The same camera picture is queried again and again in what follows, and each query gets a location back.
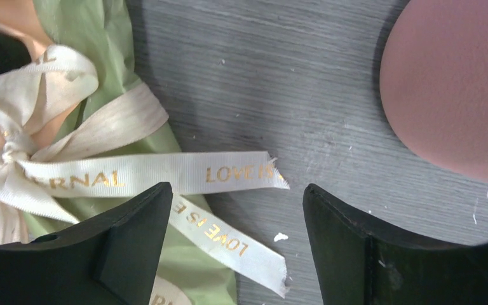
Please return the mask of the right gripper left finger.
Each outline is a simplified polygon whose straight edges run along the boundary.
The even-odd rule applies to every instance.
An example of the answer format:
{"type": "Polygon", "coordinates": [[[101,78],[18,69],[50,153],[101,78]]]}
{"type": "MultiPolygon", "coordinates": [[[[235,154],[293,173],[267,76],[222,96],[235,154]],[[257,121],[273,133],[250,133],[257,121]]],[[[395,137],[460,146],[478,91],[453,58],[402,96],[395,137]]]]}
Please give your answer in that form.
{"type": "Polygon", "coordinates": [[[62,231],[0,245],[0,304],[148,304],[172,197],[160,182],[62,231]]]}

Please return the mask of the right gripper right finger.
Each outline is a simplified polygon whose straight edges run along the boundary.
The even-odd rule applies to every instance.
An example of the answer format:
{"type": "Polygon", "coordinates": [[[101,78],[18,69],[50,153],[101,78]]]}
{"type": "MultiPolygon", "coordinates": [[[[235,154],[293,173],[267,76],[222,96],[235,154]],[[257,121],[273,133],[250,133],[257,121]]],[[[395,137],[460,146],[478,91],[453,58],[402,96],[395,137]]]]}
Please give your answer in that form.
{"type": "Polygon", "coordinates": [[[324,304],[488,304],[488,243],[413,233],[314,184],[303,210],[324,304]]]}

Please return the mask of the cream printed ribbon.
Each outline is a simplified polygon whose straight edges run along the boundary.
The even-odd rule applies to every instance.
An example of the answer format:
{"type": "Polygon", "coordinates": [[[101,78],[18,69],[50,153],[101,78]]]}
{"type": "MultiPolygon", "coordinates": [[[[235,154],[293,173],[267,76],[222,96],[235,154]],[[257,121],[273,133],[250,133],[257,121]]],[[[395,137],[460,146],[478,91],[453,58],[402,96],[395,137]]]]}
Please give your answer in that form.
{"type": "Polygon", "coordinates": [[[0,245],[29,239],[21,212],[77,224],[58,198],[124,198],[169,182],[169,223],[233,271],[285,296],[285,259],[187,197],[261,188],[288,189],[266,151],[104,153],[150,136],[168,114],[145,84],[115,98],[58,142],[38,148],[32,135],[98,87],[93,63],[62,45],[0,75],[0,245]]]}

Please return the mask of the green orange flower bouquet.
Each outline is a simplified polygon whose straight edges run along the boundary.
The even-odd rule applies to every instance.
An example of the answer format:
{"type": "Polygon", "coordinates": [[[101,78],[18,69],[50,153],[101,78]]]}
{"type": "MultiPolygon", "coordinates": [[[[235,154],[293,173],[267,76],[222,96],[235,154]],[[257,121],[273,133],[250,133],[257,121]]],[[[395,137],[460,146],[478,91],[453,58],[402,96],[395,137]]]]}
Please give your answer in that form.
{"type": "Polygon", "coordinates": [[[124,1],[0,1],[0,304],[235,304],[169,225],[179,151],[124,1]]]}

